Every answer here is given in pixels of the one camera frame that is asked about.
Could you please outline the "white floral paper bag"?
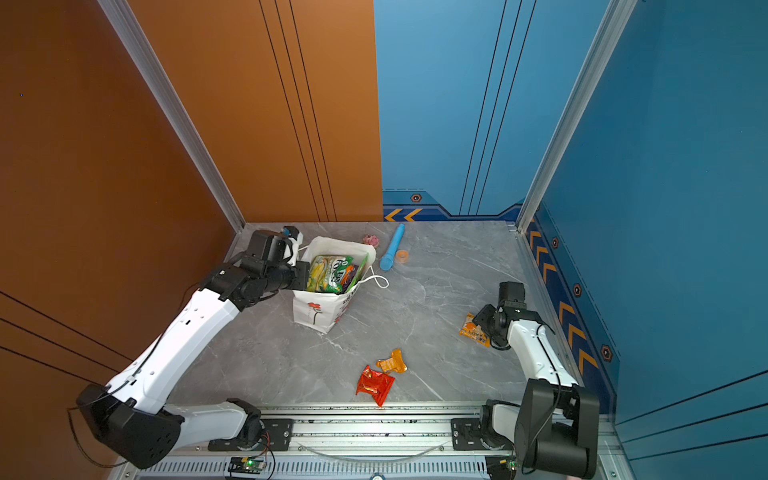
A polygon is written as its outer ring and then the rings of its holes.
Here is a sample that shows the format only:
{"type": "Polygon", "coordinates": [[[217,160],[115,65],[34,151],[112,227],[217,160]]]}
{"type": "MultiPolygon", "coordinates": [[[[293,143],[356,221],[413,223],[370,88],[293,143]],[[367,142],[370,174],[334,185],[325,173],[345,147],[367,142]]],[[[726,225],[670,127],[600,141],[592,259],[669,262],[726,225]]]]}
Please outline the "white floral paper bag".
{"type": "Polygon", "coordinates": [[[379,288],[386,289],[389,287],[389,280],[374,272],[373,266],[377,254],[372,246],[319,236],[314,238],[304,249],[301,259],[311,265],[313,259],[318,255],[351,256],[353,263],[355,261],[360,262],[365,255],[368,255],[364,276],[350,292],[343,294],[313,293],[306,289],[294,292],[293,321],[296,324],[326,334],[341,319],[353,296],[365,282],[374,281],[379,288]]]}

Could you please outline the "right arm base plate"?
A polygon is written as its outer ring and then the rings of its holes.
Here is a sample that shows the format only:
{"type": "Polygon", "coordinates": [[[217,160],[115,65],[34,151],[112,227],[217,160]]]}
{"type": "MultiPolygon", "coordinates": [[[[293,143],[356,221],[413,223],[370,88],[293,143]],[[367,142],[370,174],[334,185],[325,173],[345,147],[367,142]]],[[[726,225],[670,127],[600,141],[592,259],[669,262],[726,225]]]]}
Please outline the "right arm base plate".
{"type": "Polygon", "coordinates": [[[450,420],[452,448],[454,451],[491,451],[483,440],[478,418],[453,418],[450,420]]]}

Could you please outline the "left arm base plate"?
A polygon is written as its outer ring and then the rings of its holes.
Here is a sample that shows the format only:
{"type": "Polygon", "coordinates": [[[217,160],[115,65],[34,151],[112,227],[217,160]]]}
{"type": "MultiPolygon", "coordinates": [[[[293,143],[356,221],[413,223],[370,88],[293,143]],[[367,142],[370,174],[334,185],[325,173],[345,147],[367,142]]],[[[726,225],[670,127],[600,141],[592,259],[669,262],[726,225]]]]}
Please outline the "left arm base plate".
{"type": "Polygon", "coordinates": [[[289,449],[293,434],[292,419],[249,420],[243,430],[232,439],[211,440],[208,451],[213,452],[285,452],[289,449]]]}

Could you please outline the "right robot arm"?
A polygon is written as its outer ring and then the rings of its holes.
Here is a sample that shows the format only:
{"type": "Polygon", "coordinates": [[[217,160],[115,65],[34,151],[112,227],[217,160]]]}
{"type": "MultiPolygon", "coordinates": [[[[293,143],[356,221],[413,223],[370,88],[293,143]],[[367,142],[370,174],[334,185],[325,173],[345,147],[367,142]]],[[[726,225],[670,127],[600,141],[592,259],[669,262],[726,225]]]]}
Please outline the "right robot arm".
{"type": "Polygon", "coordinates": [[[538,470],[581,479],[597,471],[600,400],[560,362],[540,314],[525,302],[525,286],[499,284],[495,305],[485,305],[474,324],[498,351],[512,350],[527,377],[519,404],[489,400],[480,419],[480,441],[510,449],[524,473],[538,470]]]}

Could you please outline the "small orange snack packet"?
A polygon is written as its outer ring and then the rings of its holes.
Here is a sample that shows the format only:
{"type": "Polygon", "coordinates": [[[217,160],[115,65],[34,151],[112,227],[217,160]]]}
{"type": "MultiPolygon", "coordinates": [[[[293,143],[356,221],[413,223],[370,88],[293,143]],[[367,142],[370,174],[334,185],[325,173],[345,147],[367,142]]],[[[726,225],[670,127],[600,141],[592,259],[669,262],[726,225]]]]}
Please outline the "small orange snack packet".
{"type": "Polygon", "coordinates": [[[408,370],[401,349],[395,349],[391,352],[389,358],[377,361],[376,367],[387,374],[403,374],[408,370]]]}

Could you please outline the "red foil snack packet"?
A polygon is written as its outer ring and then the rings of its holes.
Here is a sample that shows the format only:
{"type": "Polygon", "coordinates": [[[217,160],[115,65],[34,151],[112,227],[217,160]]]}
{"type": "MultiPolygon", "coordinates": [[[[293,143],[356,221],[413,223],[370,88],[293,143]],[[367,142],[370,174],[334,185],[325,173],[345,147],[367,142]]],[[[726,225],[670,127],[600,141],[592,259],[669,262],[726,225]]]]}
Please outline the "red foil snack packet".
{"type": "Polygon", "coordinates": [[[367,365],[360,374],[356,393],[370,395],[378,407],[382,407],[391,391],[395,378],[367,365]]]}

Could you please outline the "green Lays chips bag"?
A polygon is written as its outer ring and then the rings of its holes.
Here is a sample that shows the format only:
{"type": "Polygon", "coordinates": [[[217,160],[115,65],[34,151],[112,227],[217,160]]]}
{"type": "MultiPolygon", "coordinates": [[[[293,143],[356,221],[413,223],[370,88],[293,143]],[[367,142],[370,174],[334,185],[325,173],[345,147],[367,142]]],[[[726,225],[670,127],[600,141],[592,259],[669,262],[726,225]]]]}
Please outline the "green Lays chips bag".
{"type": "Polygon", "coordinates": [[[368,255],[365,255],[360,262],[355,261],[352,263],[354,266],[354,275],[350,278],[350,281],[346,285],[345,293],[350,292],[355,285],[357,285],[364,276],[364,270],[367,267],[368,255]]]}

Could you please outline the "green Fox's tea candy bag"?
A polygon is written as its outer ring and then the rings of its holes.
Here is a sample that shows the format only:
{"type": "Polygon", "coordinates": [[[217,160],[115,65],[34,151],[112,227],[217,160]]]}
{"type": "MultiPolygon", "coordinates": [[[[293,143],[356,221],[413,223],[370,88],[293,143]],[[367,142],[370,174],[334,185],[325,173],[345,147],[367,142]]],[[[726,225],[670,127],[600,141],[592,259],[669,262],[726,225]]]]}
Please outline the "green Fox's tea candy bag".
{"type": "Polygon", "coordinates": [[[351,256],[318,255],[311,262],[306,290],[313,293],[343,294],[357,275],[351,256]]]}

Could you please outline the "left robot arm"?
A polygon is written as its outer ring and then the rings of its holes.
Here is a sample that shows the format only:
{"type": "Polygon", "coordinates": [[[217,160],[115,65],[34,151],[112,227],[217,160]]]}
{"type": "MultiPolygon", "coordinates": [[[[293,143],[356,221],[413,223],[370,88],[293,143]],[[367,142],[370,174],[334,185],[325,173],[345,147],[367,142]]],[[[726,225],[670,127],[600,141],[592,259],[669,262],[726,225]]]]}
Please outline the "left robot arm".
{"type": "Polygon", "coordinates": [[[240,450],[256,447],[265,433],[260,410],[229,398],[181,407],[168,398],[210,341],[243,310],[282,290],[300,290],[309,265],[300,260],[303,236],[294,226],[258,230],[247,248],[214,268],[164,332],[106,385],[88,385],[76,400],[92,435],[139,469],[171,451],[222,441],[240,450]]]}

